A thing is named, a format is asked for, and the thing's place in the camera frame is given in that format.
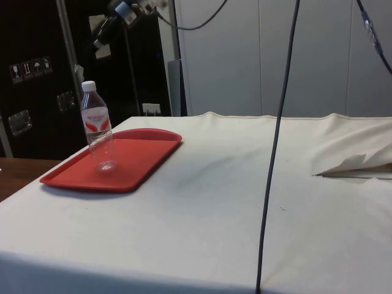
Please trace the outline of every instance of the red bottle label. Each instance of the red bottle label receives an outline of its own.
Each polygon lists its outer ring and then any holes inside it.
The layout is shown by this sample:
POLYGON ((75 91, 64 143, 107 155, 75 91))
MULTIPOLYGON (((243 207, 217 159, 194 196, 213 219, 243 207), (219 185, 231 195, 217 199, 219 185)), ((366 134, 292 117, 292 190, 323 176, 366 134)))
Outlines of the red bottle label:
POLYGON ((111 129, 108 108, 95 107, 82 110, 81 117, 87 134, 111 129))

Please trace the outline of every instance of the bottle cap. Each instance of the bottle cap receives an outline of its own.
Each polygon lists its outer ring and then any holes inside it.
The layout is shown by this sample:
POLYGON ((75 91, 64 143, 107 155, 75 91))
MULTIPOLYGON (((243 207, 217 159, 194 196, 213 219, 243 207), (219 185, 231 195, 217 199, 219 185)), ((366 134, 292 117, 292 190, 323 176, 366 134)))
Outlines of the bottle cap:
POLYGON ((81 84, 81 88, 83 89, 84 92, 97 91, 97 86, 96 86, 95 81, 84 81, 81 84))

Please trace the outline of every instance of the plastic tray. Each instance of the plastic tray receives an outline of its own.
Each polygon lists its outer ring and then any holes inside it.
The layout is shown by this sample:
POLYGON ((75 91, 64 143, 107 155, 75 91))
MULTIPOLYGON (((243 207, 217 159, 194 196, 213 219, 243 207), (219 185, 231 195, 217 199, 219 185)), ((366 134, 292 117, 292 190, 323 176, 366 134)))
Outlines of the plastic tray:
POLYGON ((134 129, 113 134, 117 166, 99 172, 85 150, 40 179, 68 189, 132 192, 180 146, 182 136, 160 129, 134 129))

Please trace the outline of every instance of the wooden table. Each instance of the wooden table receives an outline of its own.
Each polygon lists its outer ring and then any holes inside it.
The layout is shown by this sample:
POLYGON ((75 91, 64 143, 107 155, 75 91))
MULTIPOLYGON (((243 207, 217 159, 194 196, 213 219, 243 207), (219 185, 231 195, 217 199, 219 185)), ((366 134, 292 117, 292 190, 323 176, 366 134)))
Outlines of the wooden table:
POLYGON ((60 162, 60 160, 0 157, 0 202, 60 162))

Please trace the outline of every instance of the power socket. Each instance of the power socket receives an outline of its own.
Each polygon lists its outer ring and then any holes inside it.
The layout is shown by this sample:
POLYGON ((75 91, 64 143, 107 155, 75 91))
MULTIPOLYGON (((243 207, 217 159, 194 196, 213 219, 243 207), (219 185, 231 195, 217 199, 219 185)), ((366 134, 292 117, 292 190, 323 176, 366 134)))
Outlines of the power socket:
POLYGON ((143 113, 146 115, 159 115, 160 114, 160 104, 154 103, 143 103, 143 113))

